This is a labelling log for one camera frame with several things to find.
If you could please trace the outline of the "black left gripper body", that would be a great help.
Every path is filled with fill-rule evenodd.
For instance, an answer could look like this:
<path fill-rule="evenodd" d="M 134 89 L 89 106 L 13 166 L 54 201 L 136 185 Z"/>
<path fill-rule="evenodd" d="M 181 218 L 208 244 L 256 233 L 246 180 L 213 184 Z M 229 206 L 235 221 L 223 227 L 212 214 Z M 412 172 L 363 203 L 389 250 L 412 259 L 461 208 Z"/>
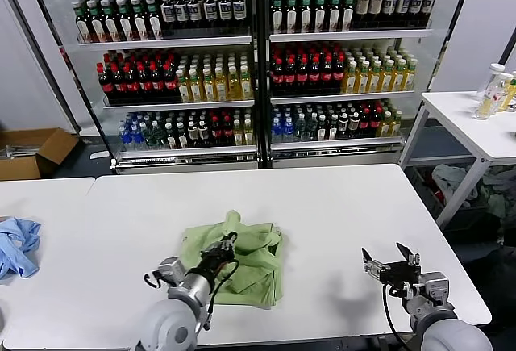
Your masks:
<path fill-rule="evenodd" d="M 234 251 L 230 246 L 212 246 L 202 251 L 200 268 L 218 273 L 226 263 L 234 260 Z"/>

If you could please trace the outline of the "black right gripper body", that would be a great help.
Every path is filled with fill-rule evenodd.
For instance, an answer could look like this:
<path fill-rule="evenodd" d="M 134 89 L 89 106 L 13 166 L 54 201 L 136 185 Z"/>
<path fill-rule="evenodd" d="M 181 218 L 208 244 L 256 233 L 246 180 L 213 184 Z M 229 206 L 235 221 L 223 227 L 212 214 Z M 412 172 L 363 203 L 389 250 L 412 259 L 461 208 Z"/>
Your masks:
<path fill-rule="evenodd" d="M 393 287 L 395 290 L 404 290 L 406 284 L 412 287 L 418 284 L 421 266 L 408 261 L 391 262 L 381 271 L 381 283 Z"/>

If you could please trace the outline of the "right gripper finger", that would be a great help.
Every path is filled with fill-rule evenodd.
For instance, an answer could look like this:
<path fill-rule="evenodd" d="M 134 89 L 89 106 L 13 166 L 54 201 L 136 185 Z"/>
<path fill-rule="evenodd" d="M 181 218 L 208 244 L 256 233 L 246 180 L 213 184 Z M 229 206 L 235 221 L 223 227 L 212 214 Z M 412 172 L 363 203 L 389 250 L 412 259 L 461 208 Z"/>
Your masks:
<path fill-rule="evenodd" d="M 362 256 L 364 272 L 373 278 L 379 278 L 386 270 L 389 269 L 386 264 L 379 262 L 378 260 L 374 260 L 365 248 L 362 248 Z"/>
<path fill-rule="evenodd" d="M 418 265 L 419 264 L 419 258 L 418 254 L 412 253 L 412 251 L 405 245 L 397 242 L 396 243 L 397 249 L 401 253 L 401 255 L 404 257 L 404 259 L 408 262 L 409 265 Z"/>

